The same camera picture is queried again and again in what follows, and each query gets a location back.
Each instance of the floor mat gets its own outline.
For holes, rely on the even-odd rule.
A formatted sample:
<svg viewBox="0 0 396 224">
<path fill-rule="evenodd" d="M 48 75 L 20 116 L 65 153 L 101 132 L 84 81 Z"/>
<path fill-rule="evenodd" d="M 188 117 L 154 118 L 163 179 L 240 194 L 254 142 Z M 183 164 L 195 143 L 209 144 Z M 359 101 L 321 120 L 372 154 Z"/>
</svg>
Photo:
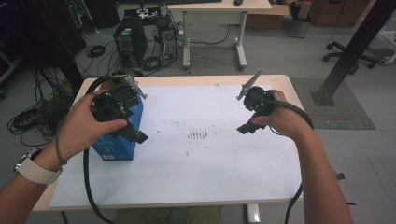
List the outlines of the floor mat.
<svg viewBox="0 0 396 224">
<path fill-rule="evenodd" d="M 332 97 L 335 106 L 323 106 L 314 104 L 310 92 L 319 90 L 324 78 L 290 80 L 316 129 L 375 130 L 374 124 L 345 82 L 341 83 Z"/>
</svg>

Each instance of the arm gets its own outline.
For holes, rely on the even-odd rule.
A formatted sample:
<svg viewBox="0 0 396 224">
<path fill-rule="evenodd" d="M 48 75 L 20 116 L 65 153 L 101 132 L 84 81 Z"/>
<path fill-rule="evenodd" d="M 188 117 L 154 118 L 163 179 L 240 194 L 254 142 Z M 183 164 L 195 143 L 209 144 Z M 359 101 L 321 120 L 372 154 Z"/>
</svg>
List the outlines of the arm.
<svg viewBox="0 0 396 224">
<path fill-rule="evenodd" d="M 126 121 L 123 119 L 97 122 L 90 110 L 94 97 L 94 94 L 86 95 L 69 112 L 60 130 L 59 149 L 66 161 L 88 148 L 103 134 L 115 132 L 126 125 Z M 62 164 L 57 157 L 54 141 L 49 143 L 34 159 L 34 162 L 47 170 L 58 171 L 61 169 Z M 24 223 L 45 189 L 45 185 L 16 175 L 0 189 L 0 222 Z"/>
<path fill-rule="evenodd" d="M 276 92 L 286 101 L 283 92 Z M 303 180 L 305 223 L 353 223 L 322 142 L 305 120 L 277 106 L 271 117 L 257 117 L 252 122 L 271 125 L 295 142 Z"/>
</svg>

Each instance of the white watch strap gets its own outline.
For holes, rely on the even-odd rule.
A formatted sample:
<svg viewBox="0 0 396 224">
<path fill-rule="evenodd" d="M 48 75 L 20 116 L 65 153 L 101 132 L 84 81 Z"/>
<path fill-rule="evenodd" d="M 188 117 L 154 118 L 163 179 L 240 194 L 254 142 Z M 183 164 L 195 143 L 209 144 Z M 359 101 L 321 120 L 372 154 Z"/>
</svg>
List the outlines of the white watch strap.
<svg viewBox="0 0 396 224">
<path fill-rule="evenodd" d="M 18 169 L 18 172 L 26 179 L 37 184 L 50 185 L 62 173 L 62 168 L 57 171 L 49 171 L 35 164 L 30 158 L 26 158 Z"/>
</svg>

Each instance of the wristwatch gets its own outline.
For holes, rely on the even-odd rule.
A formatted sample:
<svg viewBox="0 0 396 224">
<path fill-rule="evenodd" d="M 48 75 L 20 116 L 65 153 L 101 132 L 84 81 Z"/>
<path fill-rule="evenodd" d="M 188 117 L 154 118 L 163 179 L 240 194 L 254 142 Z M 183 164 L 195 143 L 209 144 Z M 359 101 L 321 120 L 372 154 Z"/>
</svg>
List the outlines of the wristwatch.
<svg viewBox="0 0 396 224">
<path fill-rule="evenodd" d="M 26 179 L 37 184 L 46 185 L 52 184 L 58 176 L 62 173 L 62 168 L 59 171 L 49 171 L 41 166 L 35 164 L 33 160 L 40 154 L 42 147 L 34 147 L 30 149 L 21 160 L 15 165 L 14 172 L 22 175 Z"/>
</svg>

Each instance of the gray floor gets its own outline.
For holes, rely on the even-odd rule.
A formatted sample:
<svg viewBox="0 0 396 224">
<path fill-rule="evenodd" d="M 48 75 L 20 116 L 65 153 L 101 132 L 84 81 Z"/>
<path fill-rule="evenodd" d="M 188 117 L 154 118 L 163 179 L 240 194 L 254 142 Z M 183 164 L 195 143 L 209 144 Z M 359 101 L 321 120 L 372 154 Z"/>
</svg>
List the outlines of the gray floor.
<svg viewBox="0 0 396 224">
<path fill-rule="evenodd" d="M 238 69 L 235 50 L 232 48 L 237 37 L 237 27 L 231 27 L 230 36 L 220 45 L 193 46 L 191 69 L 184 70 L 180 63 L 163 69 L 153 76 L 203 76 L 203 75 L 244 75 L 254 74 L 257 68 L 263 68 L 264 74 L 284 74 L 289 77 L 320 77 L 329 75 L 336 60 L 324 63 L 321 58 L 327 53 L 326 43 L 332 37 L 334 29 L 310 27 L 305 38 L 286 37 L 288 25 L 278 31 L 246 30 L 244 46 L 248 67 Z M 338 29 L 332 40 L 348 43 L 355 29 Z M 205 41 L 222 39 L 227 32 L 223 26 L 196 26 L 194 38 Z M 88 31 L 87 45 L 102 44 L 112 40 L 111 31 L 91 34 Z M 370 53 L 382 59 L 391 51 L 380 42 L 375 42 Z M 83 50 L 76 56 L 82 67 L 90 60 Z M 96 76 L 107 69 L 107 59 L 99 65 L 93 62 L 88 72 Z M 356 223 L 395 223 L 396 222 L 396 63 L 388 66 L 378 65 L 369 69 L 361 63 L 354 76 L 346 78 L 346 84 L 354 93 L 364 111 L 373 122 L 376 130 L 345 131 L 317 130 L 323 139 L 333 169 L 346 175 L 340 183 L 351 206 Z M 24 153 L 20 138 L 12 135 L 6 128 L 8 121 L 35 102 L 32 75 L 27 68 L 18 69 L 4 83 L 7 98 L 0 101 L 0 134 L 3 145 L 0 157 L 0 186 L 4 186 L 13 176 L 11 170 L 15 161 Z M 30 141 L 40 141 L 37 133 L 27 136 Z M 282 223 L 287 204 L 261 204 L 262 223 Z M 92 211 L 73 211 L 66 213 L 69 223 L 101 223 Z M 112 218 L 115 211 L 105 211 Z M 176 223 L 183 215 L 178 208 L 171 216 Z M 222 223 L 244 223 L 244 209 L 241 205 L 226 205 L 221 209 Z M 63 223 L 60 213 L 34 213 L 27 223 Z M 302 203 L 297 203 L 290 217 L 290 223 L 304 223 Z"/>
</svg>

